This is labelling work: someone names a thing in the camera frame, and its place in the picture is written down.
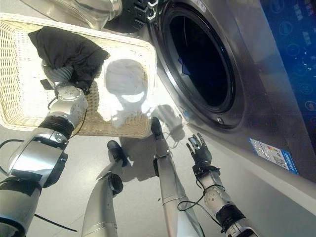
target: black garment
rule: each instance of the black garment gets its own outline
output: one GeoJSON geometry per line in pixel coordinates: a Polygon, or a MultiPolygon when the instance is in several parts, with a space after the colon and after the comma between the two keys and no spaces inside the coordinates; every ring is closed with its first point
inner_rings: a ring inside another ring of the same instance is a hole
{"type": "Polygon", "coordinates": [[[70,82],[90,88],[98,69],[110,55],[94,42],[80,35],[55,27],[44,26],[29,33],[31,42],[52,69],[74,68],[70,82]]]}

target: blue control panel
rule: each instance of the blue control panel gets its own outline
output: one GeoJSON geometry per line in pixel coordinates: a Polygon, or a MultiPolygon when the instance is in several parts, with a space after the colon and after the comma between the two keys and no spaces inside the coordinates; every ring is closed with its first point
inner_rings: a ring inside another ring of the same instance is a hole
{"type": "Polygon", "coordinates": [[[262,0],[316,152],[316,0],[262,0]]]}

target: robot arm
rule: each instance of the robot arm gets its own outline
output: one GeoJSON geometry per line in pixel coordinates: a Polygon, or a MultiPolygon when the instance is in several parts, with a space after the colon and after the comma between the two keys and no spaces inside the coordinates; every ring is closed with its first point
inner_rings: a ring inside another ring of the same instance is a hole
{"type": "Polygon", "coordinates": [[[31,224],[41,189],[56,183],[65,167],[71,133],[88,107],[83,91],[58,87],[57,102],[9,160],[9,178],[0,182],[0,236],[23,237],[31,224]]]}
{"type": "Polygon", "coordinates": [[[259,237],[249,220],[232,202],[220,179],[220,171],[211,165],[212,155],[202,136],[189,138],[187,147],[195,161],[194,175],[204,189],[204,202],[216,217],[227,237],[259,237]]]}

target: white basket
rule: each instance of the white basket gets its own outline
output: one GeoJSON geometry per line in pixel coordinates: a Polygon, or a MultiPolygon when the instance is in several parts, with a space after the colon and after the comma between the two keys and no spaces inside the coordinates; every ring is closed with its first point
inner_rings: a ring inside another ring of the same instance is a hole
{"type": "Polygon", "coordinates": [[[9,129],[31,131],[48,113],[47,104],[54,98],[54,92],[44,90],[40,83],[46,76],[41,69],[37,50],[27,35],[43,26],[77,33],[111,55],[92,84],[91,93],[87,95],[89,107],[79,134],[136,138],[147,136],[150,119],[146,115],[141,112],[130,115],[122,126],[115,128],[103,116],[110,108],[99,101],[109,93],[104,87],[104,70],[110,62],[122,58],[133,59],[143,66],[143,85],[147,89],[147,96],[152,94],[157,75],[157,59],[155,49],[149,43],[108,32],[7,13],[0,13],[0,124],[9,129]]]}

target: white floor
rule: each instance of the white floor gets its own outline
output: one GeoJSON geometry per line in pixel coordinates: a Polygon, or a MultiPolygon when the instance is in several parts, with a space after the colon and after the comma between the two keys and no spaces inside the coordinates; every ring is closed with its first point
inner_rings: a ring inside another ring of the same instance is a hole
{"type": "MultiPolygon", "coordinates": [[[[19,0],[1,0],[2,12],[42,17],[19,0]]],[[[174,106],[160,81],[156,93],[163,95],[162,104],[174,106]]],[[[193,159],[185,146],[194,130],[184,126],[185,136],[175,144],[171,136],[173,160],[179,178],[191,200],[201,196],[192,172],[193,159]]],[[[18,132],[0,127],[0,142],[10,138],[24,139],[28,132],[18,132]]],[[[106,143],[119,141],[130,155],[130,166],[124,169],[124,189],[114,199],[118,235],[120,237],[165,237],[163,209],[160,200],[159,179],[155,176],[152,160],[155,154],[152,137],[144,140],[111,137],[75,136],[66,149],[69,159],[59,181],[42,191],[36,213],[62,225],[78,230],[72,233],[40,219],[34,218],[28,237],[79,237],[83,215],[95,178],[109,163],[106,143]]],[[[279,191],[250,173],[234,161],[233,156],[222,153],[207,139],[213,154],[213,165],[221,168],[222,181],[234,202],[267,237],[314,237],[316,217],[279,191]]],[[[1,166],[17,144],[4,147],[1,166]]],[[[197,217],[206,236],[220,237],[220,228],[198,207],[197,217]]]]}

